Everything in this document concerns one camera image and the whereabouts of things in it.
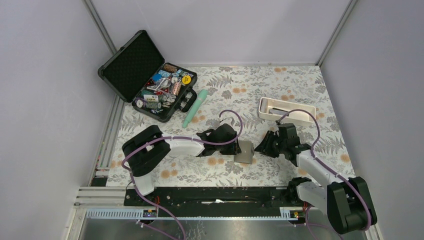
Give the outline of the taupe leather card holder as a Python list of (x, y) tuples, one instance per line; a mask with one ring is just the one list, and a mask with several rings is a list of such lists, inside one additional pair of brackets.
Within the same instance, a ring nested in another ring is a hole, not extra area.
[(240, 164), (252, 164), (255, 148), (251, 141), (240, 140), (238, 142), (241, 152), (234, 156), (234, 162)]

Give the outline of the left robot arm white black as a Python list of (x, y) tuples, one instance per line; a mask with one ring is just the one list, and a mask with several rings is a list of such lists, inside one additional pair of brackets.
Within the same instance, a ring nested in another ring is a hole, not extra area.
[(227, 123), (216, 129), (208, 129), (192, 136), (164, 133), (157, 125), (151, 125), (128, 140), (121, 147), (134, 183), (136, 199), (144, 206), (155, 200), (155, 186), (151, 171), (166, 156), (208, 157), (215, 152), (235, 156), (242, 152), (238, 133)]

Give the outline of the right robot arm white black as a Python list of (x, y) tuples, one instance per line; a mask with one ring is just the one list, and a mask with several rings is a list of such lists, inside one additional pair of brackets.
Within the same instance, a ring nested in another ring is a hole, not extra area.
[(286, 198), (293, 206), (307, 202), (328, 217), (338, 234), (365, 230), (378, 221), (366, 181), (347, 178), (317, 160), (312, 147), (301, 143), (294, 124), (284, 123), (277, 131), (268, 131), (255, 148), (265, 156), (284, 158), (306, 171), (311, 178), (295, 177), (287, 185)]

